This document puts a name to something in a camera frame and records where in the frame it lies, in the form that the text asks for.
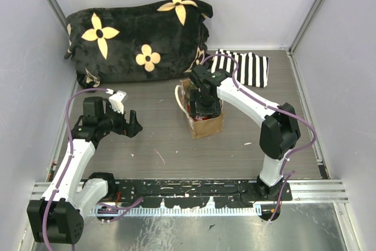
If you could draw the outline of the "red Coca-Cola can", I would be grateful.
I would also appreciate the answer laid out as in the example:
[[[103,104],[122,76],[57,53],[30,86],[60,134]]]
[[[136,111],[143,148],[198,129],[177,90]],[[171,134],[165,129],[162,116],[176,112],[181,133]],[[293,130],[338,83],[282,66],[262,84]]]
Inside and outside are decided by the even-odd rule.
[[[213,116],[212,115],[194,115],[192,117],[192,120],[193,122],[199,122],[199,121],[206,121],[206,120],[209,120],[209,119],[213,119]]]

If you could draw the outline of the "red cola can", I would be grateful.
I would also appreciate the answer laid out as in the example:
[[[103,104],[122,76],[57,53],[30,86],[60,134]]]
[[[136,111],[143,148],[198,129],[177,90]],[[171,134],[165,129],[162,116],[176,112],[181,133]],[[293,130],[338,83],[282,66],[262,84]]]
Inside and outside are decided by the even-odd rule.
[[[191,115],[192,115],[192,110],[191,110],[191,106],[190,106],[190,101],[188,101],[188,102],[186,103],[186,109],[187,109],[189,115],[191,116]]]

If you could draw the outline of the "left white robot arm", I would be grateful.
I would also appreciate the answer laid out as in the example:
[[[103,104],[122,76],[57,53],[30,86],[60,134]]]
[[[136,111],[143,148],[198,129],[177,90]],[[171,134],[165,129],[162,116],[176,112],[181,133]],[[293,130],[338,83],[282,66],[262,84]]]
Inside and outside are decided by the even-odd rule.
[[[36,242],[52,250],[54,243],[74,246],[84,220],[99,202],[117,199],[119,189],[111,173],[95,172],[79,187],[85,168],[99,142],[108,134],[132,138],[142,131],[136,112],[125,117],[127,94],[107,90],[109,98],[87,97],[83,114],[68,127],[68,146],[55,177],[38,200],[30,200],[27,215]]]

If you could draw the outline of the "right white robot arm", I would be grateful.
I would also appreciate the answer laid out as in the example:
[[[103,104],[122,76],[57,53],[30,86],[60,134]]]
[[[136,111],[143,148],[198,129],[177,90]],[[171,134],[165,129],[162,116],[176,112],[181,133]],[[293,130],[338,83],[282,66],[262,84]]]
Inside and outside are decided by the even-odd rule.
[[[270,102],[233,80],[226,71],[211,73],[199,65],[190,73],[193,89],[189,94],[189,113],[192,118],[216,118],[222,113],[222,102],[227,102],[245,113],[261,129],[259,145],[264,162],[257,177],[258,195],[272,200],[280,191],[282,166],[301,133],[295,110],[289,104]]]

